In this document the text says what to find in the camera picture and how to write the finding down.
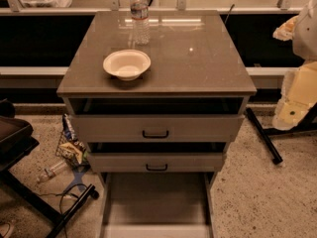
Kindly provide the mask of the grey drawer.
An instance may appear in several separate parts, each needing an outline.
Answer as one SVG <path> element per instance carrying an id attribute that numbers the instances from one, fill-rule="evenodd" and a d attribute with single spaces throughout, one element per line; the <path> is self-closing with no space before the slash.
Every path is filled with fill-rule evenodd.
<path id="1" fill-rule="evenodd" d="M 222 154 L 89 153 L 88 162 L 97 173 L 179 173 L 218 172 L 224 165 Z"/>
<path id="2" fill-rule="evenodd" d="M 99 237 L 216 238 L 207 176 L 108 175 Z"/>
<path id="3" fill-rule="evenodd" d="M 73 115 L 82 142 L 231 142 L 243 115 Z"/>

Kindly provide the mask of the grey drawer cabinet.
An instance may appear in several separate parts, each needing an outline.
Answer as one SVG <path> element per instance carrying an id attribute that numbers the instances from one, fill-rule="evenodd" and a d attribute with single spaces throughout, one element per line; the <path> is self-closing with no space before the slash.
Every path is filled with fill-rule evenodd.
<path id="1" fill-rule="evenodd" d="M 218 13 L 155 12 L 144 52 L 150 68 L 123 81 L 103 69 L 131 49 L 125 12 L 95 15 L 58 95 L 73 115 L 243 115 L 255 86 Z M 231 142 L 83 142 L 89 153 L 222 154 Z"/>

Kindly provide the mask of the clear plastic water bottle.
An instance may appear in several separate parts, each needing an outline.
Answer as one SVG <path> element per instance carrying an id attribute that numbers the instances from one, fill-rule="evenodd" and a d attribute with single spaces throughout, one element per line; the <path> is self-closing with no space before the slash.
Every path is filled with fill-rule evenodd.
<path id="1" fill-rule="evenodd" d="M 135 43 L 146 45 L 150 41 L 148 0 L 130 0 L 130 12 Z"/>

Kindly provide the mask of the white paper bowl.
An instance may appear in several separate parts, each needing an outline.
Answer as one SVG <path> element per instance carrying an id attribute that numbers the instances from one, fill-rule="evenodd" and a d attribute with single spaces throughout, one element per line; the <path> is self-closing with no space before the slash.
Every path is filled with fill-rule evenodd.
<path id="1" fill-rule="evenodd" d="M 121 80 L 138 78 L 151 66 L 149 56 L 137 50 L 122 50 L 110 54 L 103 61 L 103 69 Z"/>

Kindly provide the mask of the empty plastic bottle on floor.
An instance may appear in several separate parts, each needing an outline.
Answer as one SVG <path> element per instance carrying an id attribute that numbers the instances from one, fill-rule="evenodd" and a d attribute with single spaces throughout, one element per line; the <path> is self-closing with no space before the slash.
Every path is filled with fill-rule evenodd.
<path id="1" fill-rule="evenodd" d="M 55 178 L 57 175 L 62 173 L 67 168 L 65 161 L 59 161 L 51 167 L 44 168 L 44 170 L 37 177 L 37 183 L 46 182 L 50 179 Z"/>

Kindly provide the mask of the black table leg frame right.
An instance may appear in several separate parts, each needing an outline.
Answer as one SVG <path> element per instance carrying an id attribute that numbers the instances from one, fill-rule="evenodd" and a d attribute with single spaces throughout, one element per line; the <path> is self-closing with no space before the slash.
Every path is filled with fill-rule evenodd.
<path id="1" fill-rule="evenodd" d="M 264 128 L 251 108 L 246 109 L 246 116 L 257 129 L 264 144 L 270 151 L 272 155 L 272 162 L 275 165 L 281 164 L 283 162 L 283 158 L 274 146 L 273 142 L 271 141 L 270 136 L 280 136 L 317 131 L 317 104 L 315 104 L 310 109 L 310 111 L 307 113 L 304 119 L 296 127 L 288 131 L 280 131 L 274 128 Z"/>

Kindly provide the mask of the black chair frame left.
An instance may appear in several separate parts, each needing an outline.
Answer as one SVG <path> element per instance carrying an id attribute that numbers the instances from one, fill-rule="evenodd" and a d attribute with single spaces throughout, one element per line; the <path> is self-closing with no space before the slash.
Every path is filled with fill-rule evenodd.
<path id="1" fill-rule="evenodd" d="M 56 178 L 37 183 L 42 170 L 59 161 L 58 144 L 64 113 L 62 104 L 16 106 L 16 116 L 32 124 L 33 136 L 40 144 L 10 169 L 21 183 L 58 211 L 69 209 L 83 187 L 100 185 L 98 177 L 83 168 L 78 171 L 67 168 Z M 99 199 L 89 198 L 56 238 L 97 238 L 100 205 Z M 0 219 L 14 224 L 12 238 L 46 238 L 53 227 L 50 221 L 4 183 L 0 184 Z"/>

